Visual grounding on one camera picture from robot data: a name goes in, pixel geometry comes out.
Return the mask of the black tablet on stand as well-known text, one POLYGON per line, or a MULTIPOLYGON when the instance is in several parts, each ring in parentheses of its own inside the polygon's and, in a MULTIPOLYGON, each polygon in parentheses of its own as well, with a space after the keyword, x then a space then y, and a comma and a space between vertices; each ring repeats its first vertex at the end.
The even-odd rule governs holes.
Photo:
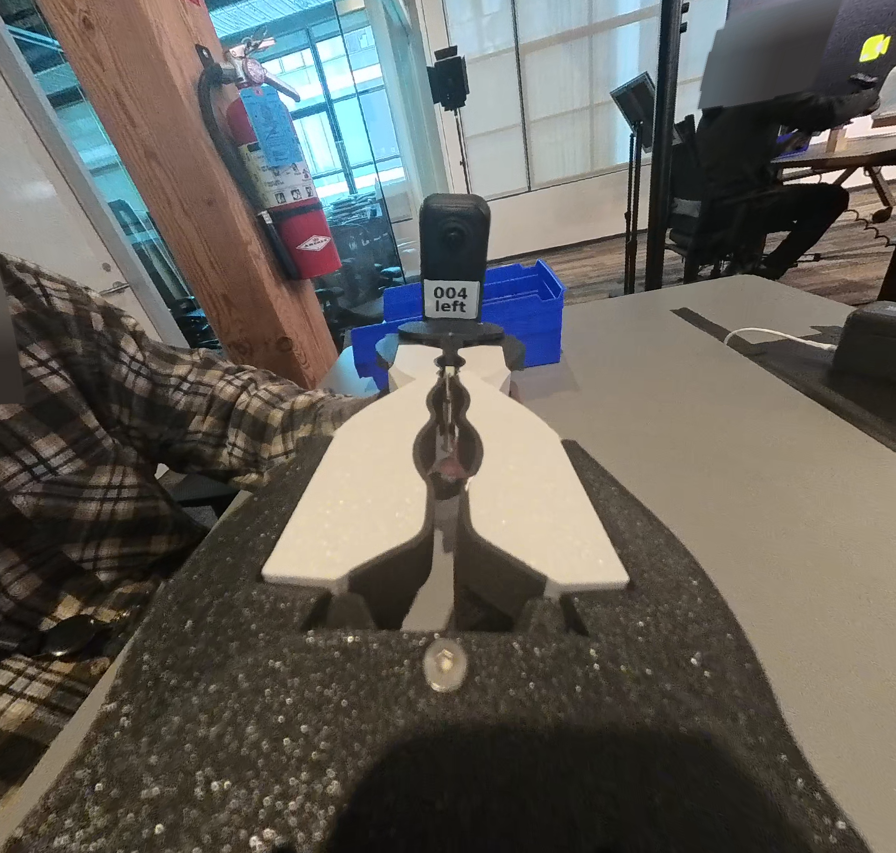
POLYGON ((642 72, 628 82, 612 89, 610 97, 628 124, 630 131, 640 134, 643 152, 651 153, 656 87, 650 73, 642 72))

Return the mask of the person's left forearm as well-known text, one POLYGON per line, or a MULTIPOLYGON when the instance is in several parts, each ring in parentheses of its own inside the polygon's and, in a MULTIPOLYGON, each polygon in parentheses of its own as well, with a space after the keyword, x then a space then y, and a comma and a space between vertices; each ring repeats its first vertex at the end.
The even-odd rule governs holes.
POLYGON ((2 638, 118 615, 203 539, 165 465, 263 486, 369 399, 154 340, 93 291, 2 255, 23 402, 2 405, 2 638))

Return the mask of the black vertical pole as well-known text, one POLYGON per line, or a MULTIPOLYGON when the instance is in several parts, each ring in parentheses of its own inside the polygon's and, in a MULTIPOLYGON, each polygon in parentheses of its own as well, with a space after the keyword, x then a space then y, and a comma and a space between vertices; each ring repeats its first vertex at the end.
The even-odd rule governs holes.
POLYGON ((644 289, 646 291, 659 289, 663 285, 680 40, 682 27, 686 24, 685 15, 685 0, 660 0, 651 186, 644 269, 644 289))

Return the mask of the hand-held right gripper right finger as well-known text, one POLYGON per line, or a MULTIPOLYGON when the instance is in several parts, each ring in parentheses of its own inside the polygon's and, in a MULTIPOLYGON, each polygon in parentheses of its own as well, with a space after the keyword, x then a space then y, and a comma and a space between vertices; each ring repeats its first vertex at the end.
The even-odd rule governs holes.
POLYGON ((630 581, 561 437, 499 391, 470 391, 465 414, 482 446, 466 488, 474 538, 496 550, 491 600, 623 590, 630 581))

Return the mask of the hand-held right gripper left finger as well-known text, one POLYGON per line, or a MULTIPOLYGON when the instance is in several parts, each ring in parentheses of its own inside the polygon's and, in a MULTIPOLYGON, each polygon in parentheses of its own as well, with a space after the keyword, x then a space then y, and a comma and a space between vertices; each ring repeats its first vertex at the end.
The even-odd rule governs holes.
POLYGON ((414 447, 429 394, 413 380, 336 431, 262 567, 265 582, 344 592, 426 542, 428 488, 414 447))

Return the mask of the thin black light stand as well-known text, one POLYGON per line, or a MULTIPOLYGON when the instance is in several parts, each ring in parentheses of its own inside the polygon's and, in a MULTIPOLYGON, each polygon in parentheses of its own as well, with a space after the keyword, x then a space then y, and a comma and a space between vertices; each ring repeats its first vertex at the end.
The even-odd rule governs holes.
POLYGON ((466 149, 464 131, 462 126, 462 117, 460 108, 455 108, 454 112, 454 121, 456 126, 456 132, 458 137, 458 145, 460 150, 460 164, 462 167, 462 174, 464 179, 465 190, 468 195, 473 193, 471 179, 469 175, 469 162, 468 162, 468 154, 466 149))

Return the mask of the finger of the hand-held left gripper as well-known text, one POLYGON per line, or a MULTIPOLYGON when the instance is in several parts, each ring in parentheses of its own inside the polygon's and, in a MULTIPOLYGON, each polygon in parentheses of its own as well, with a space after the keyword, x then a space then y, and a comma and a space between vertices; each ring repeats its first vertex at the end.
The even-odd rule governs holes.
POLYGON ((395 392, 419 379, 429 381, 429 387, 440 379, 442 349, 434 345, 409 342, 404 339, 382 339, 376 344, 376 364, 386 372, 381 396, 395 392))
POLYGON ((458 357, 462 363, 458 367, 458 382, 468 397, 476 397, 486 388, 504 397, 519 396, 501 345, 462 347, 458 350, 458 357))

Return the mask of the wooden pillar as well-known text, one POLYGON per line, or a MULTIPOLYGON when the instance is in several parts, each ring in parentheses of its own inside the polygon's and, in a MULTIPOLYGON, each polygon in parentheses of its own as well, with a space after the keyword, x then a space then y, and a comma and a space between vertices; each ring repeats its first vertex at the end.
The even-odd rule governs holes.
POLYGON ((228 357, 319 385, 337 360, 313 286, 286 280, 200 113, 204 0, 36 0, 228 357))

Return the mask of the blue plastic bin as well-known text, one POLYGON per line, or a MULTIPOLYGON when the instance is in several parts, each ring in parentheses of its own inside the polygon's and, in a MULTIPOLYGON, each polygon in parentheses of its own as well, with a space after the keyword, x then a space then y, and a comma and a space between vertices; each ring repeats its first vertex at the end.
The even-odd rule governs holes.
MULTIPOLYGON (((562 354, 566 287, 541 259, 533 265, 499 264, 485 275, 482 317, 500 325, 525 346, 525 367, 559 362, 562 354)), ((354 367, 360 377, 385 388, 387 375, 377 360, 376 345, 401 324, 422 316, 419 282, 389 287, 384 293, 384 321, 351 333, 354 367)))

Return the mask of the dark grey charger case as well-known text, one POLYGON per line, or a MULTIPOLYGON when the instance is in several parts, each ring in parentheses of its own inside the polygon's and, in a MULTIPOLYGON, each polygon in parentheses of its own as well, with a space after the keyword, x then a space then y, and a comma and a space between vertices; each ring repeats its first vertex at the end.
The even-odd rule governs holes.
POLYGON ((835 373, 895 382, 895 303, 876 301, 846 319, 833 355, 835 373))

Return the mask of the wooden top desk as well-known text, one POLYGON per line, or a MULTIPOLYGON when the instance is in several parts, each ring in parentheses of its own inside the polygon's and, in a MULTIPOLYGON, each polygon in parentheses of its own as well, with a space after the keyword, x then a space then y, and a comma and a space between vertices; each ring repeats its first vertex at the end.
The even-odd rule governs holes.
POLYGON ((772 164, 782 170, 805 169, 820 175, 838 172, 839 185, 844 185, 853 174, 862 170, 882 203, 893 208, 894 194, 889 178, 884 175, 887 169, 895 166, 894 127, 890 127, 889 131, 864 137, 845 137, 831 151, 825 142, 811 144, 804 151, 781 156, 772 164))

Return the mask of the black studio light panel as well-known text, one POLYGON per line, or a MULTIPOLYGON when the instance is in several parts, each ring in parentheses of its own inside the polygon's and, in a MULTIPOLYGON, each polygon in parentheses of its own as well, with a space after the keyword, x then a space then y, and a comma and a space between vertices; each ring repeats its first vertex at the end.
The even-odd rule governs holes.
POLYGON ((427 66, 432 103, 447 112, 457 113, 469 97, 466 59, 456 45, 434 52, 434 63, 427 66))

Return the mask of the long metal bolt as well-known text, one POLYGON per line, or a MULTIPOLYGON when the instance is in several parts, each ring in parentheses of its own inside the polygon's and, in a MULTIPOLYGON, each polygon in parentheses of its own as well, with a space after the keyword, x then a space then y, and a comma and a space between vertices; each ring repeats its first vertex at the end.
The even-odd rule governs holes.
POLYGON ((445 366, 436 385, 434 404, 437 406, 441 449, 446 456, 456 454, 458 429, 456 424, 455 380, 457 368, 445 366))

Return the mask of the black office chair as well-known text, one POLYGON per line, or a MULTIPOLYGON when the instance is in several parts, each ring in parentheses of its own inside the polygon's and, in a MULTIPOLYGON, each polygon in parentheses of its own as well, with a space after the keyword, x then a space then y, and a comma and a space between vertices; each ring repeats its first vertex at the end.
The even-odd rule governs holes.
POLYGON ((731 276, 743 247, 738 238, 746 203, 711 194, 698 153, 694 115, 674 129, 666 249, 682 257, 684 284, 700 280, 705 268, 706 279, 731 276))

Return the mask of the red fire extinguisher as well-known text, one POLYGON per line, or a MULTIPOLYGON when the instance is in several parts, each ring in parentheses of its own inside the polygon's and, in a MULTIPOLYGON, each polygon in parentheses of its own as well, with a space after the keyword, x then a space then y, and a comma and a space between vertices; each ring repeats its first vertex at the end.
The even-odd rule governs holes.
POLYGON ((203 125, 287 280, 336 273, 342 261, 299 142, 289 104, 300 93, 264 67, 274 39, 246 38, 218 61, 195 44, 203 125))

